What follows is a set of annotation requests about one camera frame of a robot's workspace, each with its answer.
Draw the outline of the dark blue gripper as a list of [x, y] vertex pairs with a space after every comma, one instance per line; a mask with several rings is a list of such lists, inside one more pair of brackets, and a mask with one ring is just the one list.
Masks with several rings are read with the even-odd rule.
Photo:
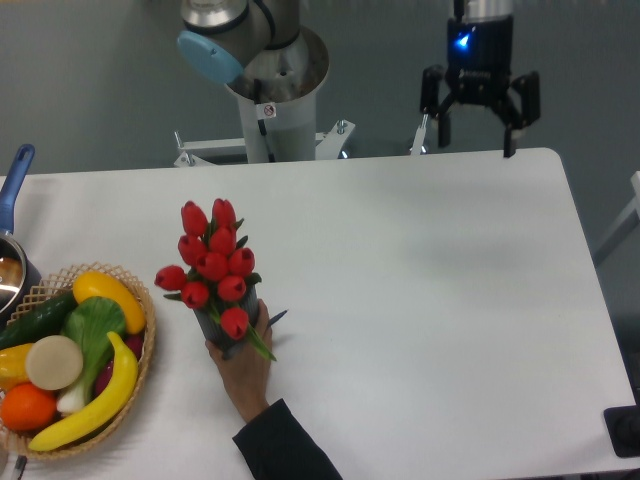
[[[511, 1], [455, 1], [447, 23], [447, 69], [423, 70], [419, 110], [437, 125], [438, 146], [451, 142], [449, 109], [459, 104], [492, 106], [504, 125], [503, 157], [516, 153], [516, 131], [541, 117], [540, 75], [531, 71], [511, 80]], [[450, 94], [439, 100], [444, 80]]]

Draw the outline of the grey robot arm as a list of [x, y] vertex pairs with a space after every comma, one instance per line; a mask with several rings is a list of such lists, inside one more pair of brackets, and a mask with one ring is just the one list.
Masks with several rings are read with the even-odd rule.
[[[339, 120], [316, 130], [316, 95], [329, 71], [328, 51], [300, 23], [297, 1], [184, 1], [177, 46], [188, 65], [236, 98], [246, 156], [251, 163], [338, 159], [354, 124]], [[541, 116], [540, 77], [511, 76], [513, 4], [455, 1], [447, 22], [447, 64], [421, 76], [411, 154], [426, 153], [433, 123], [437, 143], [451, 138], [456, 105], [490, 109], [504, 125], [503, 155], [516, 151], [519, 133]]]

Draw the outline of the dark sleeved forearm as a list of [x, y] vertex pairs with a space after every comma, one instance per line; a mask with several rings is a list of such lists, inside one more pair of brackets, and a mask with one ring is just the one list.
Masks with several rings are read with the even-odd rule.
[[342, 479], [283, 399], [233, 437], [254, 479]]

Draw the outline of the person's hand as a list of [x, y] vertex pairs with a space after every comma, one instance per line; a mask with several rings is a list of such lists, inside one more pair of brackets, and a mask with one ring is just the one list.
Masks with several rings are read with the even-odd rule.
[[227, 360], [212, 342], [206, 341], [205, 345], [230, 401], [244, 422], [251, 422], [269, 407], [266, 392], [271, 361], [249, 343], [243, 343]]

